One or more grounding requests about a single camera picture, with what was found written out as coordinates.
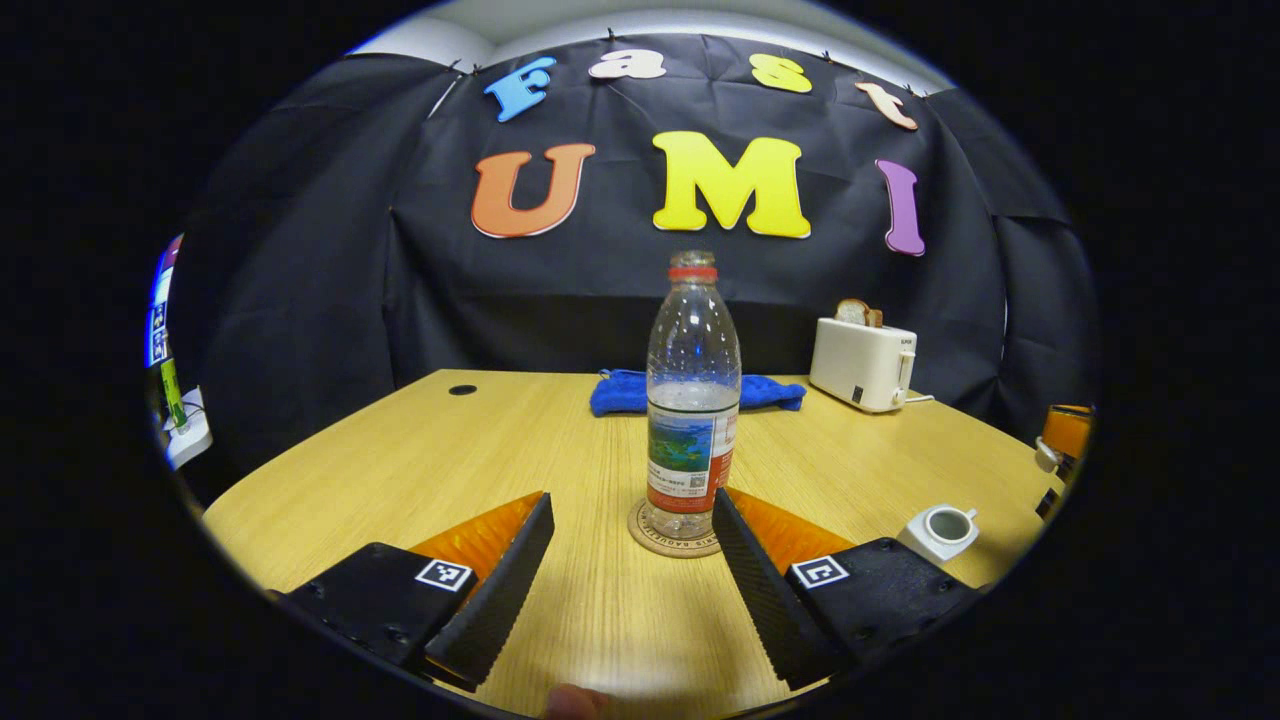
colorful foam letter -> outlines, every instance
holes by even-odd
[[[598,78],[644,79],[667,74],[667,69],[662,67],[662,53],[653,50],[616,50],[600,55],[600,60],[604,61],[591,65],[591,69],[586,70],[588,74]]]
[[[532,159],[529,152],[503,152],[480,160],[476,196],[471,202],[471,224],[489,237],[541,234],[564,222],[577,205],[582,163],[595,155],[589,143],[557,145],[547,151],[552,161],[552,182],[547,200],[531,210],[511,206],[520,168]]]
[[[796,160],[800,146],[774,137],[758,137],[737,165],[730,165],[700,132],[662,132],[653,143],[667,154],[667,201],[653,214],[664,231],[700,231],[707,213],[698,209],[698,192],[724,229],[737,224],[746,200],[755,193],[755,210],[746,227],[758,234],[809,237],[809,220],[800,213]]]
[[[795,60],[756,53],[748,58],[748,61],[755,68],[751,70],[751,76],[760,81],[760,85],[777,87],[778,90],[790,90],[791,92],[809,92],[813,90],[813,83],[809,82],[809,78],[804,77],[804,68]]]
[[[532,88],[547,87],[552,82],[552,76],[547,74],[543,68],[554,64],[556,58],[539,58],[484,88],[485,95],[493,95],[502,105],[502,113],[498,113],[499,123],[515,118],[547,97],[545,92]]]
[[[854,87],[861,90],[867,95],[870,95],[872,102],[876,105],[876,109],[879,110],[881,114],[888,118],[893,124],[904,127],[906,129],[916,129],[920,127],[919,124],[916,124],[915,120],[908,118],[906,115],[902,114],[901,110],[897,109],[902,104],[902,101],[899,100],[897,97],[893,97],[888,92],[884,92],[883,87],[876,85],[874,82],[855,82]]]
[[[888,160],[876,160],[888,186],[890,223],[884,245],[893,252],[924,255],[924,238],[915,217],[915,173]]]

white teacup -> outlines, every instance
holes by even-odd
[[[897,542],[929,562],[942,565],[978,538],[978,525],[973,521],[977,515],[977,510],[963,512],[950,505],[934,505],[911,518],[897,534]]]

toaster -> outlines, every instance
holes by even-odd
[[[886,413],[906,404],[915,365],[915,333],[818,319],[809,383],[865,410]]]

cork coaster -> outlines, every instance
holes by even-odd
[[[719,552],[719,541],[714,532],[696,538],[672,539],[650,528],[643,497],[627,514],[627,529],[641,547],[664,557],[707,557]]]

wooden table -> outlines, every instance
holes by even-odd
[[[371,541],[407,548],[545,489],[556,536],[489,680],[463,694],[538,716],[570,682],[614,696],[607,717],[714,717],[795,694],[722,555],[660,557],[628,534],[645,418],[593,416],[598,380],[433,373],[246,477],[205,521],[261,587],[288,592]],[[458,384],[479,389],[449,395]],[[813,387],[797,413],[741,414],[730,484],[856,543],[932,505],[977,507],[979,538],[946,566],[972,587],[1015,562],[1044,491],[1062,491],[1032,448],[940,402],[868,415]]]

